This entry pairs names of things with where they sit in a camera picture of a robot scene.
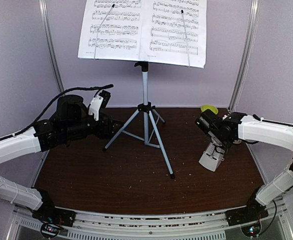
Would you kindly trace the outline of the white metronome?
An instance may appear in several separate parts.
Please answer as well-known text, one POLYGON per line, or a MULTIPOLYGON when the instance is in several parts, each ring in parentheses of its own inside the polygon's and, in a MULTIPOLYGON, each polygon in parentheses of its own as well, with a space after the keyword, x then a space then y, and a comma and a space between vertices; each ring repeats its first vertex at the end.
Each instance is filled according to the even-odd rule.
POLYGON ((199 159, 199 164, 211 172, 215 172, 221 162, 224 161, 226 151, 219 146, 214 145, 212 142, 203 152, 199 159))

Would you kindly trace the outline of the light blue music stand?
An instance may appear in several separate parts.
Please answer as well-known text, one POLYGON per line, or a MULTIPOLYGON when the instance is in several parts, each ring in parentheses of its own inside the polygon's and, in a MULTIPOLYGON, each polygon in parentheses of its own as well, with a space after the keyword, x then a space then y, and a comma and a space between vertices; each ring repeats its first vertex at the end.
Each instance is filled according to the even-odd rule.
POLYGON ((128 60, 133 61, 135 66, 140 67, 142 73, 142 103, 137 106, 136 112, 133 114, 136 117, 139 113, 143 113, 144 121, 144 136, 142 141, 145 145, 150 145, 151 138, 156 136, 160 138, 157 124, 162 121, 163 118, 157 113, 155 108, 149 102, 148 94, 148 75, 149 75, 149 64, 151 62, 141 60, 128 60))

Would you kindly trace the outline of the sheet music page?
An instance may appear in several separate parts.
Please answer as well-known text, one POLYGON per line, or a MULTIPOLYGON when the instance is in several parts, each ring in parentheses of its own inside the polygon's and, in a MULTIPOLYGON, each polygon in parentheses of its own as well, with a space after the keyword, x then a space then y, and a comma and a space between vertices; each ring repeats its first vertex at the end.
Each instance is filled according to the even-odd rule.
POLYGON ((77 57, 138 60, 144 6, 143 0, 86 1, 77 57))
POLYGON ((143 0, 139 57, 151 63, 204 68, 207 1, 143 0))

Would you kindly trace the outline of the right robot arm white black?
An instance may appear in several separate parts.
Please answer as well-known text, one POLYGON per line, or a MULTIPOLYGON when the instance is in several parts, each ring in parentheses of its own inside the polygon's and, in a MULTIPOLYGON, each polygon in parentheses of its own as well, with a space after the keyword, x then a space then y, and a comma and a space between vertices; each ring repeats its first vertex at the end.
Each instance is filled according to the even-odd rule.
MULTIPOLYGON (((248 144, 265 143, 293 152, 293 123, 267 120, 257 115, 232 112, 219 117, 212 110, 203 111, 195 124, 210 139, 199 163, 215 172, 235 141, 248 144)), ((243 209, 243 217, 253 221, 262 213, 262 207, 293 187, 293 158, 271 182, 261 186, 243 209)))

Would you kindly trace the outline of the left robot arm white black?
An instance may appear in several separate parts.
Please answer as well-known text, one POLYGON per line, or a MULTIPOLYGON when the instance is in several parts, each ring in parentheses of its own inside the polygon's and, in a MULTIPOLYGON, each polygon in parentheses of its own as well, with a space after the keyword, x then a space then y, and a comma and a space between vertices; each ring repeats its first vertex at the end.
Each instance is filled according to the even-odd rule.
MULTIPOLYGON (((94 135, 112 138, 122 122, 101 112, 111 98, 113 84, 73 87, 56 95, 39 116, 25 128, 0 137, 0 164, 16 158, 46 152, 60 145, 70 145, 94 135)), ((0 199, 39 213, 54 222, 59 212, 50 195, 0 176, 0 199)))

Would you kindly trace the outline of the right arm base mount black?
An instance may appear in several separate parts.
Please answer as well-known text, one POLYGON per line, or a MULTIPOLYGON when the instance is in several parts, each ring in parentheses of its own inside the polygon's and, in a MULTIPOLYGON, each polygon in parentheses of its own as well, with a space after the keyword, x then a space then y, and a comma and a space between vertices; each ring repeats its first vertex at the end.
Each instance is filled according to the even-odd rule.
POLYGON ((227 210, 225 217, 229 226, 242 225, 249 222, 257 221, 261 218, 266 218, 269 213, 266 209, 256 210, 247 206, 227 210))

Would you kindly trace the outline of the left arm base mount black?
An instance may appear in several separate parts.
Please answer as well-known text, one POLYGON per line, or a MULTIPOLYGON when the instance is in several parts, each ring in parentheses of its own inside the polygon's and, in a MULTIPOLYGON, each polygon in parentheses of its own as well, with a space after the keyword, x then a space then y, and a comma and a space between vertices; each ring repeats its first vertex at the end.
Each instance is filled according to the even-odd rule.
POLYGON ((41 222, 58 225, 59 227, 72 227, 76 212, 61 208, 31 210, 32 217, 41 222))

